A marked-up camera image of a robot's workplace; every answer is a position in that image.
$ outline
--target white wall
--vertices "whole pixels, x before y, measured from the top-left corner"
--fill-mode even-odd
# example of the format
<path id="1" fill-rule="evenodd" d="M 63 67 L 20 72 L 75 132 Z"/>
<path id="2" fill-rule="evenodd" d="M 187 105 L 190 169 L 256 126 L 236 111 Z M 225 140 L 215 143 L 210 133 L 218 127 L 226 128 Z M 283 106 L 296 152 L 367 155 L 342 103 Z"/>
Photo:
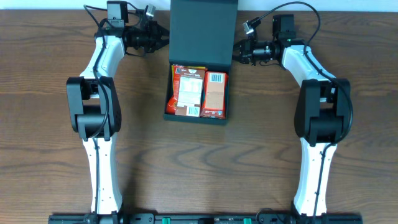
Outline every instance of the white wall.
<path id="1" fill-rule="evenodd" d="M 128 0 L 138 8 L 151 3 L 157 9 L 170 9 L 170 0 Z M 303 0 L 319 11 L 398 12 L 398 0 Z M 289 0 L 239 0 L 239 10 L 270 10 Z M 87 4 L 106 7 L 106 0 L 0 0 L 0 9 L 83 9 Z M 281 10 L 309 10 L 301 5 L 285 6 Z"/>

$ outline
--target wood grain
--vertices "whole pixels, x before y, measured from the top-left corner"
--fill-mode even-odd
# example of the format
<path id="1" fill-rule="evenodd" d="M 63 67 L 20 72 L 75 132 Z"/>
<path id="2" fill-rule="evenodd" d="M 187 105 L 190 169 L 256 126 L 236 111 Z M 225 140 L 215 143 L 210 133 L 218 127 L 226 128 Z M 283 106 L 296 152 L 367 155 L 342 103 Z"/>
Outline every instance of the wood grain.
<path id="1" fill-rule="evenodd" d="M 240 24 L 260 14 L 239 12 L 236 41 L 244 37 Z M 298 36 L 310 37 L 314 15 L 294 14 Z M 398 14 L 321 17 L 313 53 L 329 72 L 350 80 L 354 105 L 352 131 L 331 165 L 328 211 L 395 223 Z M 165 27 L 169 18 L 157 12 Z M 259 38 L 271 39 L 271 29 L 267 17 Z M 95 31 L 84 11 L 0 11 L 0 223 L 46 223 L 53 213 L 89 212 L 88 160 L 70 126 L 65 82 L 87 66 Z M 146 58 L 125 57 L 116 74 L 123 113 L 118 174 L 127 209 L 289 209 L 301 161 L 293 124 L 299 87 L 291 74 L 234 62 L 227 126 L 164 121 L 168 53 L 165 47 Z"/>

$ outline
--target open box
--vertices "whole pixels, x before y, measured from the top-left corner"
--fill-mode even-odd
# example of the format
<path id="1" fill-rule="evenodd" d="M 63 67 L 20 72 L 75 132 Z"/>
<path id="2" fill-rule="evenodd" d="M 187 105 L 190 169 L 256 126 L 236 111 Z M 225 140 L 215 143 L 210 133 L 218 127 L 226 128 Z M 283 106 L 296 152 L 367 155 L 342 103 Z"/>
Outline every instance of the open box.
<path id="1" fill-rule="evenodd" d="M 228 87 L 234 45 L 238 0 L 172 0 L 170 12 L 169 79 L 164 119 L 205 124 L 226 124 Z M 204 66 L 211 72 L 226 72 L 226 119 L 197 118 L 166 113 L 173 95 L 171 65 Z"/>

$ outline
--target box flap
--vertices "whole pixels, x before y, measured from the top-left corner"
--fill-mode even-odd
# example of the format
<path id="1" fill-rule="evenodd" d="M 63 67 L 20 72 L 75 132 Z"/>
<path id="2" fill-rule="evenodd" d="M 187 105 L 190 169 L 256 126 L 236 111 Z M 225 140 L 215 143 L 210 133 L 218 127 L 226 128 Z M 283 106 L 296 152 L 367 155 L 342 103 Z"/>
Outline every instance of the box flap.
<path id="1" fill-rule="evenodd" d="M 172 0 L 170 63 L 231 66 L 238 0 Z"/>

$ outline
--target wooden table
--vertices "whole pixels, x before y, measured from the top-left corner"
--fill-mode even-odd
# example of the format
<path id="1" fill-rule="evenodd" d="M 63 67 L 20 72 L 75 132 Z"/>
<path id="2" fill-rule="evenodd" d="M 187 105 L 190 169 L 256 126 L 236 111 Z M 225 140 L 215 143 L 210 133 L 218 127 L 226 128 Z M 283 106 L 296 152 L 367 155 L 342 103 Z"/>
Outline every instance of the wooden table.
<path id="1" fill-rule="evenodd" d="M 244 37 L 242 22 L 261 14 L 238 13 L 236 41 Z M 294 14 L 297 36 L 309 38 L 315 16 Z M 169 12 L 156 16 L 169 27 Z M 321 17 L 314 55 L 350 80 L 354 105 L 353 128 L 331 165 L 328 211 L 396 223 L 398 14 Z M 71 128 L 65 82 L 88 65 L 95 24 L 84 11 L 0 11 L 0 18 L 0 223 L 87 213 L 88 159 Z M 261 40 L 271 39 L 271 19 L 258 29 Z M 300 88 L 292 75 L 233 62 L 226 126 L 164 121 L 168 54 L 165 47 L 146 58 L 125 56 L 116 73 L 123 113 L 118 176 L 127 210 L 288 210 L 302 154 L 293 123 Z"/>

